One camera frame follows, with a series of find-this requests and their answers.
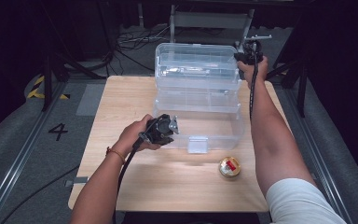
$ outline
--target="left arm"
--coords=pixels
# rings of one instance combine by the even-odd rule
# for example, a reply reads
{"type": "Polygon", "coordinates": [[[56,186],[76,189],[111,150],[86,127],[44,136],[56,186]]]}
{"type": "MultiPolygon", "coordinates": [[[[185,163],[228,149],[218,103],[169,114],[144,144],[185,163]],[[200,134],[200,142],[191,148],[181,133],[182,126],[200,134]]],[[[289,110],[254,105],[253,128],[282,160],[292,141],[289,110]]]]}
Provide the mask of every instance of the left arm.
{"type": "MultiPolygon", "coordinates": [[[[138,139],[138,133],[143,132],[150,115],[141,121],[135,121],[124,129],[112,150],[126,158],[132,151],[132,145],[138,139]]],[[[144,148],[158,149],[159,145],[142,143],[138,150],[144,148]]],[[[101,165],[89,179],[77,197],[71,223],[109,223],[112,220],[117,201],[117,184],[120,175],[122,159],[117,153],[106,155],[101,165]]]]}

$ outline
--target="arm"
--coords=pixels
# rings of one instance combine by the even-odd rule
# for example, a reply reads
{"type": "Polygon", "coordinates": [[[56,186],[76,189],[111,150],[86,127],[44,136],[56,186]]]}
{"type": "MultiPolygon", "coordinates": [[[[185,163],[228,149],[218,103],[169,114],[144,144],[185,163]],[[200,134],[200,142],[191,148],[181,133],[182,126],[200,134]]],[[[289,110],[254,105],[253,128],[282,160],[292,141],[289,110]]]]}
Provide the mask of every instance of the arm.
{"type": "MultiPolygon", "coordinates": [[[[238,62],[238,67],[245,73],[245,79],[250,86],[254,66],[238,62]]],[[[264,83],[267,71],[268,59],[264,57],[258,64],[255,81],[252,139],[257,182],[265,196],[269,187],[285,178],[300,178],[315,185],[296,140],[269,96],[264,83]]]]}
{"type": "MultiPolygon", "coordinates": [[[[112,149],[127,157],[132,151],[132,145],[138,139],[138,133],[143,132],[148,120],[146,115],[141,121],[135,121],[124,129],[112,149]]],[[[158,149],[159,145],[142,143],[138,150],[144,148],[158,149]]],[[[117,183],[122,160],[116,153],[108,153],[84,186],[77,197],[72,212],[71,223],[110,223],[116,208],[117,183]]]]}

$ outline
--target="hazard tape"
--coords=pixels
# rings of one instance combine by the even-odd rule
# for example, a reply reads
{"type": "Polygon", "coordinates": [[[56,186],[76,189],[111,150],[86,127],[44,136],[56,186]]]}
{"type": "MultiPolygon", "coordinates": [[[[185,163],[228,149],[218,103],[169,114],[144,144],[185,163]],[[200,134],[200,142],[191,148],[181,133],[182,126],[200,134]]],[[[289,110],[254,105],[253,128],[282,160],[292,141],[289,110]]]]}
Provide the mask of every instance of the hazard tape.
{"type": "MultiPolygon", "coordinates": [[[[28,93],[27,98],[39,98],[39,99],[45,98],[45,94],[37,92],[37,90],[39,89],[40,85],[42,84],[42,82],[44,80],[45,80],[45,77],[43,75],[40,75],[40,77],[34,83],[32,89],[28,93]]],[[[62,100],[69,100],[70,98],[71,98],[71,94],[62,94],[60,96],[60,99],[62,99],[62,100]]]]}

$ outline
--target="hand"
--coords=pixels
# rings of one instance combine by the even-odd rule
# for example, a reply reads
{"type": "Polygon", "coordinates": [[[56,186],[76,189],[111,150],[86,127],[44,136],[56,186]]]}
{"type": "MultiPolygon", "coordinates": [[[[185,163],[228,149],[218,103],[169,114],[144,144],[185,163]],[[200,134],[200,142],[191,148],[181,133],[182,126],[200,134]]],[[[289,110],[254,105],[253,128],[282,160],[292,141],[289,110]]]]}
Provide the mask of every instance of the hand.
{"type": "MultiPolygon", "coordinates": [[[[248,87],[250,89],[255,66],[244,64],[241,61],[237,62],[237,65],[240,68],[240,70],[242,70],[243,73],[245,74],[245,80],[248,82],[248,87]]],[[[258,72],[257,72],[256,81],[261,80],[264,82],[264,80],[266,80],[267,77],[267,71],[269,70],[269,59],[266,56],[263,56],[263,61],[258,63],[257,69],[258,72]]]]}
{"type": "MultiPolygon", "coordinates": [[[[136,142],[136,140],[138,140],[138,133],[144,132],[146,130],[146,123],[151,119],[153,119],[153,117],[147,114],[141,121],[134,121],[131,125],[127,126],[113,147],[116,150],[124,153],[124,156],[127,157],[127,155],[132,151],[132,145],[136,142]]],[[[138,151],[144,150],[145,148],[156,150],[160,147],[161,146],[157,144],[143,142],[138,148],[138,151]]]]}

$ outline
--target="person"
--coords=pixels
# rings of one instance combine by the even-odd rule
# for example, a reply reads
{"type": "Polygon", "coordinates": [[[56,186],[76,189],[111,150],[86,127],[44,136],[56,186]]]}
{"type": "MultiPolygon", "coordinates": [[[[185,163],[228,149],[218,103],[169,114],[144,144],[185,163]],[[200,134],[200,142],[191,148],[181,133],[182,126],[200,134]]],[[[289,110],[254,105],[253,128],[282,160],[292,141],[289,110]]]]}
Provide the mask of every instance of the person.
{"type": "MultiPolygon", "coordinates": [[[[238,62],[250,87],[254,67],[238,62]]],[[[251,120],[255,149],[257,182],[266,197],[273,223],[345,223],[318,190],[302,159],[295,138],[273,104],[265,79],[268,58],[258,64],[255,79],[255,98],[251,120]]],[[[146,115],[124,129],[100,167],[80,192],[75,203],[71,223],[109,223],[117,200],[117,180],[122,158],[126,157],[145,130],[146,115]]],[[[140,150],[158,149],[158,145],[142,143],[140,150]]]]}

